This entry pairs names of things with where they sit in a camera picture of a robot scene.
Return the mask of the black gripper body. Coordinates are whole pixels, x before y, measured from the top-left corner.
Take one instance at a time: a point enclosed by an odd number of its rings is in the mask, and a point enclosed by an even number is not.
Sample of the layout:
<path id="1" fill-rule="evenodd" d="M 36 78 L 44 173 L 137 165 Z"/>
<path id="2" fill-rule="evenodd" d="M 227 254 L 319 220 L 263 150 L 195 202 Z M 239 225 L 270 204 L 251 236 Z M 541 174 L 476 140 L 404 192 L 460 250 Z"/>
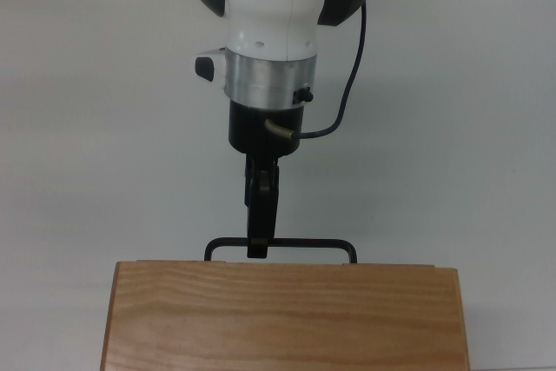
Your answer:
<path id="1" fill-rule="evenodd" d="M 271 122 L 293 131 L 301 129 L 303 107 L 286 110 L 265 110 L 229 104 L 228 140 L 237 151 L 255 159 L 279 159 L 294 153 L 299 140 L 272 134 L 265 127 Z"/>

